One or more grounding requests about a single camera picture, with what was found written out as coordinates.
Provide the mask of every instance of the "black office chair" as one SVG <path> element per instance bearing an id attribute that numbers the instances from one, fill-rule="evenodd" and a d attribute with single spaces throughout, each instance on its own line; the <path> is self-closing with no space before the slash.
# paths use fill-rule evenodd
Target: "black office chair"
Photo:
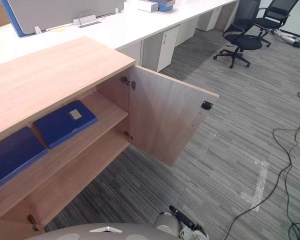
<path id="1" fill-rule="evenodd" d="M 271 29 L 273 33 L 274 29 L 279 29 L 286 24 L 289 13 L 298 1 L 299 0 L 273 0 L 268 7 L 259 8 L 259 10 L 265 11 L 263 17 L 255 19 L 255 23 L 266 29 Z M 270 47 L 271 42 L 263 38 L 262 41 L 267 43 L 267 47 Z"/>
<path id="2" fill-rule="evenodd" d="M 220 54 L 213 56 L 213 59 L 221 56 L 229 56 L 232 58 L 230 68 L 234 67 L 236 58 L 247 63 L 250 62 L 243 58 L 244 50 L 257 50 L 262 47 L 261 39 L 268 33 L 268 30 L 258 24 L 255 24 L 261 0 L 240 0 L 234 20 L 232 24 L 225 30 L 222 36 L 231 44 L 236 45 L 235 51 L 223 49 Z M 258 36 L 246 35 L 246 32 L 253 26 L 260 28 L 261 32 Z"/>

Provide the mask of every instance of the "magnetic door catch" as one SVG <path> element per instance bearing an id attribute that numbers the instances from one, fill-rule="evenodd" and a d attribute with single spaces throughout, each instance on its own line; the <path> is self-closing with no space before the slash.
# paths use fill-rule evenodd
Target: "magnetic door catch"
<path id="1" fill-rule="evenodd" d="M 201 107 L 203 109 L 208 110 L 208 111 L 212 108 L 212 106 L 213 106 L 213 103 L 208 102 L 208 101 L 203 101 L 203 103 L 201 105 Z"/>

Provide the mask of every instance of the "cabinet shelf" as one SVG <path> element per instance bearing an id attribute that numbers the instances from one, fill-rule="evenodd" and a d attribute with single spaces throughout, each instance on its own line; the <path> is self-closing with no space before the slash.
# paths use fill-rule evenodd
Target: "cabinet shelf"
<path id="1" fill-rule="evenodd" d="M 24 202 L 38 223 L 48 224 L 129 144 L 121 133 L 110 130 L 27 196 Z"/>
<path id="2" fill-rule="evenodd" d="M 126 111 L 97 91 L 81 101 L 97 116 L 98 122 L 49 149 L 46 155 L 2 185 L 0 217 L 128 116 Z"/>

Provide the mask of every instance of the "white label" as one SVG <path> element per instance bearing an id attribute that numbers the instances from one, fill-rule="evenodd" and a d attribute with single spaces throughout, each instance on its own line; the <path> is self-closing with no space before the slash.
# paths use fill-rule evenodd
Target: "white label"
<path id="1" fill-rule="evenodd" d="M 78 112 L 77 109 L 72 110 L 72 111 L 70 112 L 70 115 L 71 115 L 71 117 L 72 117 L 74 120 L 77 120 L 77 119 L 79 119 L 79 118 L 82 117 L 81 114 Z"/>

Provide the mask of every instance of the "blue binder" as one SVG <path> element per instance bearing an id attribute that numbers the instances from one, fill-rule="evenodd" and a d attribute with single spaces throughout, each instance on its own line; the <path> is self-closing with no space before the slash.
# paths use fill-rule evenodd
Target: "blue binder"
<path id="1" fill-rule="evenodd" d="M 45 143 L 54 148 L 97 122 L 97 117 L 79 100 L 34 122 Z"/>
<path id="2" fill-rule="evenodd" d="M 29 127 L 0 141 L 0 186 L 47 152 Z"/>

